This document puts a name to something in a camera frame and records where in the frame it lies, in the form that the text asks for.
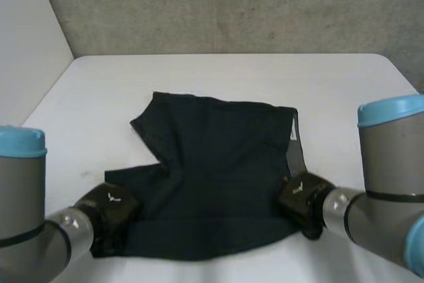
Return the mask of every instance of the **gray wall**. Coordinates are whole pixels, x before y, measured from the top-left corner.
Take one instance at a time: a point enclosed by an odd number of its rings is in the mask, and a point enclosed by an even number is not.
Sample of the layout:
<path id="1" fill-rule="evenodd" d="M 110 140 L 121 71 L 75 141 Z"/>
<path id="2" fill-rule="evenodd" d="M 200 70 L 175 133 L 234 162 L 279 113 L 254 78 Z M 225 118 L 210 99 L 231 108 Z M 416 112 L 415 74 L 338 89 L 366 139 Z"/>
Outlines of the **gray wall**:
<path id="1" fill-rule="evenodd" d="M 374 52 L 424 89 L 424 0 L 50 1 L 76 58 Z"/>

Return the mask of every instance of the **black cloth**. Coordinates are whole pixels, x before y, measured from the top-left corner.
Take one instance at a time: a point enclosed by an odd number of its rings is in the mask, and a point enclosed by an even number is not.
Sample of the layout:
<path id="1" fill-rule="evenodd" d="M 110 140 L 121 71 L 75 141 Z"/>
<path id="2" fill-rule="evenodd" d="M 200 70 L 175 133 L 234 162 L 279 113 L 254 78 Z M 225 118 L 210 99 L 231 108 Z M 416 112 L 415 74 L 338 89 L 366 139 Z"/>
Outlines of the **black cloth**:
<path id="1" fill-rule="evenodd" d="M 97 257 L 205 260 L 298 230 L 276 201 L 305 170 L 294 108 L 155 92 L 131 125 L 160 163 L 105 173 L 143 208 L 123 248 Z"/>

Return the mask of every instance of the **black band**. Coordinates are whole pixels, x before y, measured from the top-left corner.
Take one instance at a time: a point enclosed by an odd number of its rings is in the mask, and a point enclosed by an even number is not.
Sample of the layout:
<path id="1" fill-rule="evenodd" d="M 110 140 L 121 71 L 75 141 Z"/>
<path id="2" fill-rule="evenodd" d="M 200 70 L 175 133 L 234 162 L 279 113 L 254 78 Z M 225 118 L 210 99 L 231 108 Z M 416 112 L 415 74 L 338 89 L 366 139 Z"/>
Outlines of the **black band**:
<path id="1" fill-rule="evenodd" d="M 32 238 L 35 238 L 37 235 L 39 235 L 44 229 L 44 223 L 26 233 L 22 233 L 21 235 L 15 235 L 14 237 L 1 239 L 0 240 L 0 248 L 10 247 L 11 245 L 17 245 L 18 243 L 22 243 L 25 241 L 28 241 Z"/>
<path id="2" fill-rule="evenodd" d="M 366 195 L 372 199 L 392 201 L 392 202 L 411 202 L 418 203 L 424 202 L 424 195 L 395 195 L 395 194 L 384 194 L 381 192 L 370 192 L 366 191 Z"/>
<path id="3" fill-rule="evenodd" d="M 57 224 L 54 221 L 51 220 L 46 220 L 46 223 L 48 223 L 49 225 L 51 225 L 53 228 L 55 228 L 57 231 L 59 231 L 64 240 L 65 240 L 65 244 L 66 244 L 66 262 L 65 262 L 65 267 L 68 266 L 69 262 L 71 261 L 71 256 L 72 256 L 72 245 L 71 245 L 71 240 L 69 240 L 69 236 L 66 233 L 66 231 L 64 231 L 62 229 L 61 226 L 59 226 L 59 224 Z"/>
<path id="4" fill-rule="evenodd" d="M 360 197 L 361 195 L 364 195 L 364 193 L 362 192 L 362 193 L 360 193 L 360 194 L 357 194 L 356 196 L 354 196 L 354 197 L 350 200 L 350 202 L 349 202 L 348 206 L 346 207 L 346 211 L 344 212 L 344 217 L 343 217 L 344 230 L 346 231 L 346 234 L 347 234 L 348 238 L 349 238 L 349 239 L 350 239 L 353 243 L 356 243 L 356 242 L 355 242 L 355 240 L 353 239 L 352 235 L 350 234 L 350 229 L 349 229 L 349 211 L 350 211 L 351 207 L 353 206 L 353 204 L 355 203 L 355 201 L 356 201 L 356 200 L 358 200 L 358 199 L 359 199 L 359 197 Z"/>

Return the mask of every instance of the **white logo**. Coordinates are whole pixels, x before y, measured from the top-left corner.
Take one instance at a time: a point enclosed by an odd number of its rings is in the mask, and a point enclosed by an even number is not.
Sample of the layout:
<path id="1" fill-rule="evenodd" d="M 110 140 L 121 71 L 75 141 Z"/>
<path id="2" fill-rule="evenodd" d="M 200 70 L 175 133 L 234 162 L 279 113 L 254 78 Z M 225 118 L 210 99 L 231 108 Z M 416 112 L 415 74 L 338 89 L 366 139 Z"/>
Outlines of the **white logo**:
<path id="1" fill-rule="evenodd" d="M 300 182 L 300 186 L 293 190 L 293 195 L 303 190 L 303 182 Z"/>
<path id="2" fill-rule="evenodd" d="M 110 202 L 112 202 L 112 201 L 114 201 L 114 202 L 120 202 L 122 200 L 121 198 L 114 198 L 114 197 L 112 197 L 112 195 L 111 195 L 110 192 L 107 193 L 107 197 L 109 198 L 109 201 Z"/>

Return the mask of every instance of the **white table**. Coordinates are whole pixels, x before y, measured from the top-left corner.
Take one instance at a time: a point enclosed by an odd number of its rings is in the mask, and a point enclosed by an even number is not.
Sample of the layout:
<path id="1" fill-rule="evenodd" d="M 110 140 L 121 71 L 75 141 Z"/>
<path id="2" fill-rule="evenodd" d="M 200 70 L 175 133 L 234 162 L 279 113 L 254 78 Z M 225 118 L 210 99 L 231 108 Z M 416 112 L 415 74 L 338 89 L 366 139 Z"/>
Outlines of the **white table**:
<path id="1" fill-rule="evenodd" d="M 299 111 L 308 169 L 336 184 L 363 188 L 356 109 L 415 92 L 375 54 L 228 54 L 90 56 L 75 60 L 25 126 L 48 146 L 46 210 L 72 205 L 103 172 L 155 161 L 129 121 L 153 91 L 261 101 Z M 209 262 L 87 255 L 56 283 L 421 282 L 407 271 L 327 232 L 300 234 Z"/>

